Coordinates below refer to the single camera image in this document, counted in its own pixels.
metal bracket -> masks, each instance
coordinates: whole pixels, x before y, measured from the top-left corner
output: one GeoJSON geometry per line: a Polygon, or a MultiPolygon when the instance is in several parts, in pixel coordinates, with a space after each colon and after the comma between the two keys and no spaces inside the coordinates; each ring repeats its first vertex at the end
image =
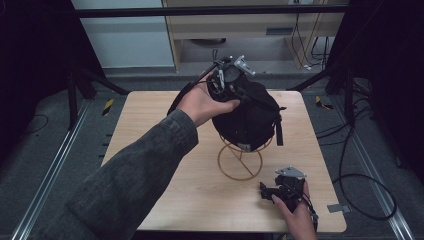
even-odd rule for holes
{"type": "Polygon", "coordinates": [[[348,213],[348,212],[352,212],[352,209],[350,208],[349,205],[341,205],[339,204],[333,204],[333,205],[327,205],[328,211],[330,211],[330,213],[334,213],[334,212],[342,212],[342,213],[348,213]]]}
{"type": "Polygon", "coordinates": [[[219,77],[219,81],[221,82],[221,87],[222,89],[224,89],[225,88],[224,71],[222,71],[221,69],[218,70],[218,77],[219,77]]]}
{"type": "Polygon", "coordinates": [[[250,69],[250,67],[247,65],[246,61],[244,60],[244,55],[241,55],[239,58],[237,58],[237,60],[234,62],[234,66],[245,73],[249,73],[252,76],[255,76],[256,74],[256,72],[252,71],[252,69],[250,69]]]}
{"type": "Polygon", "coordinates": [[[289,166],[288,168],[283,168],[275,171],[277,174],[283,175],[284,177],[297,177],[297,178],[306,178],[306,174],[297,170],[296,168],[289,166]]]}

jacket sleeve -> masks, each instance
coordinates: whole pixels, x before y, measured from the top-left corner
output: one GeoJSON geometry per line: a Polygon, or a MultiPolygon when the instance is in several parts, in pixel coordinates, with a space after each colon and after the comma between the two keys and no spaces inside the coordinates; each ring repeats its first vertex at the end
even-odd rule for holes
{"type": "Polygon", "coordinates": [[[197,143],[190,117],[173,111],[84,180],[36,239],[130,239],[197,143]]]}

black device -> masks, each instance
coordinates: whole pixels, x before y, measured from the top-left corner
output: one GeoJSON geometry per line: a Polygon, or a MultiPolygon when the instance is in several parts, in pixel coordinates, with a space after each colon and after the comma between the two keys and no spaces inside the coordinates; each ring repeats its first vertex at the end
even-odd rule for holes
{"type": "Polygon", "coordinates": [[[278,174],[278,176],[274,179],[275,185],[277,186],[276,188],[268,188],[264,183],[259,183],[262,199],[273,201],[272,195],[275,195],[286,204],[287,208],[291,212],[295,211],[297,204],[300,201],[305,201],[309,207],[316,231],[318,228],[318,215],[315,213],[309,197],[303,192],[306,174],[292,166],[277,170],[276,173],[278,174]]]}
{"type": "Polygon", "coordinates": [[[245,73],[250,73],[254,76],[255,72],[250,70],[244,61],[244,56],[240,56],[234,64],[230,63],[226,62],[218,65],[213,74],[207,78],[206,83],[209,94],[212,99],[219,102],[226,102],[232,99],[239,99],[242,103],[248,102],[251,99],[238,80],[245,77],[245,73]]]}
{"type": "Polygon", "coordinates": [[[171,107],[169,108],[167,115],[169,115],[171,112],[173,112],[177,108],[178,103],[180,103],[180,101],[181,101],[181,99],[183,99],[184,95],[186,95],[188,92],[190,92],[190,90],[193,89],[193,87],[196,86],[196,84],[198,84],[200,80],[202,80],[206,75],[208,75],[216,67],[222,68],[229,62],[231,62],[231,57],[223,57],[220,60],[216,60],[216,58],[214,58],[212,65],[208,69],[206,69],[202,74],[200,74],[200,76],[196,80],[187,83],[187,85],[185,85],[184,88],[181,89],[181,91],[178,93],[177,97],[172,102],[171,107]]]}

black mesh fabric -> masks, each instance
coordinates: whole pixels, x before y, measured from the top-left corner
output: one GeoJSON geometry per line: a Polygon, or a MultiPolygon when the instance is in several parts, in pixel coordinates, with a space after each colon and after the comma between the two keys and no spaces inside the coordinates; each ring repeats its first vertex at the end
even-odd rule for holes
{"type": "Polygon", "coordinates": [[[250,152],[264,145],[277,130],[280,131],[277,144],[282,145],[281,109],[265,86],[249,81],[245,74],[232,84],[250,100],[243,101],[233,112],[212,119],[218,133],[240,149],[250,152]]]}

person's left hand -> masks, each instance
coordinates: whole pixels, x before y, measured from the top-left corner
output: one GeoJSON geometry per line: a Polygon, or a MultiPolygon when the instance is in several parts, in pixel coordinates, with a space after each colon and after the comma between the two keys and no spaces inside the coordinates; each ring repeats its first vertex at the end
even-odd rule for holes
{"type": "Polygon", "coordinates": [[[177,106],[177,109],[184,111],[193,120],[196,127],[207,122],[209,119],[233,111],[240,100],[230,100],[228,102],[217,102],[209,96],[209,92],[204,82],[210,74],[206,75],[193,89],[188,92],[177,106]]]}
{"type": "MultiPolygon", "coordinates": [[[[306,181],[303,185],[303,192],[309,198],[309,187],[308,182],[306,181]]],[[[286,204],[279,197],[272,195],[272,200],[283,215],[283,218],[287,224],[287,228],[291,235],[294,237],[294,239],[317,239],[314,224],[311,219],[311,213],[309,212],[308,205],[304,200],[299,202],[293,213],[290,212],[286,204]]]]}

